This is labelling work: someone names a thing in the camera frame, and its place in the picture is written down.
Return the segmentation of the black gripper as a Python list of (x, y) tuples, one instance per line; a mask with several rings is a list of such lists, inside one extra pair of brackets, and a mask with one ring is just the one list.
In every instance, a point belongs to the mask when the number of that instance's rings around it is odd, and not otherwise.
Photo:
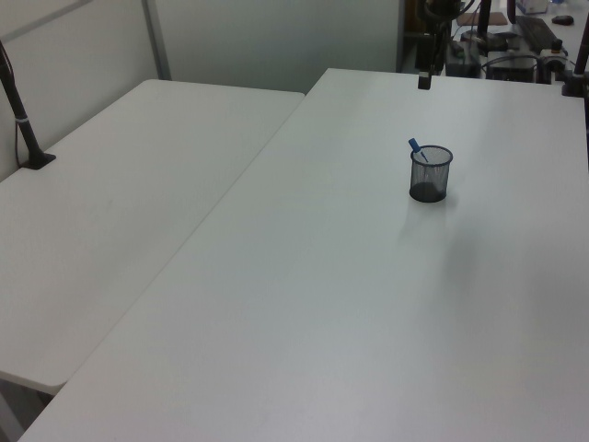
[(423, 33), (418, 36), (416, 47), (415, 67), (420, 71), (418, 75), (418, 89), (429, 90), (431, 88), (432, 71), (435, 63), (435, 36)]

